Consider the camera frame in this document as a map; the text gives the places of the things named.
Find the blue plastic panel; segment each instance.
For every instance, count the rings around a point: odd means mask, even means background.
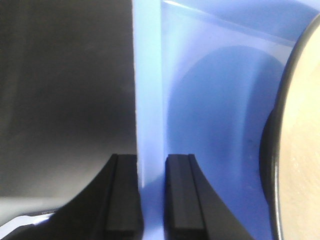
[[[288,57],[320,2],[136,0],[134,5],[144,239],[164,239],[165,156],[193,153],[249,233],[270,240],[260,138]]]

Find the dark gray background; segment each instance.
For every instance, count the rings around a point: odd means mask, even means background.
[[[0,225],[136,153],[132,31],[131,0],[0,1]]]

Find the gray surface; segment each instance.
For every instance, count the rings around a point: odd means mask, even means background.
[[[0,2],[0,225],[136,153],[131,14],[130,0]]]

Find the translucent plastic sheet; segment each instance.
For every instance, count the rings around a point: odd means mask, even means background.
[[[134,1],[137,143],[145,240],[162,240],[167,154],[195,154],[233,214],[270,240],[259,144],[287,59],[320,3]]]

